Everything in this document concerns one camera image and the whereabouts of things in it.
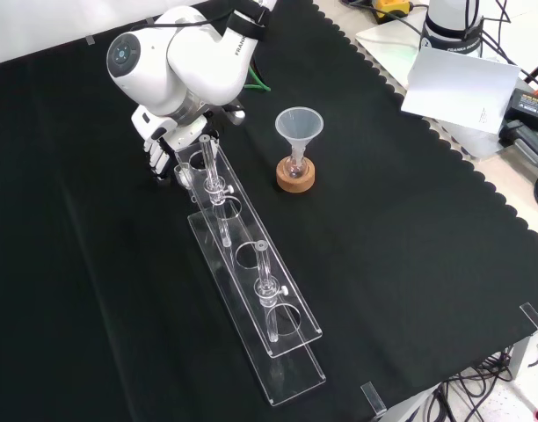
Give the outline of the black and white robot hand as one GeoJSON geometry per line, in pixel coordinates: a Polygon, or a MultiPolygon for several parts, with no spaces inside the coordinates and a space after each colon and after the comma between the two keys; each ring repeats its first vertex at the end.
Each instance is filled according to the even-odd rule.
{"type": "Polygon", "coordinates": [[[149,168],[158,180],[167,179],[178,164],[176,154],[202,135],[209,135],[217,153],[219,133],[201,115],[192,123],[181,126],[172,117],[158,117],[143,105],[134,111],[131,121],[143,139],[143,150],[149,157],[149,168]]]}

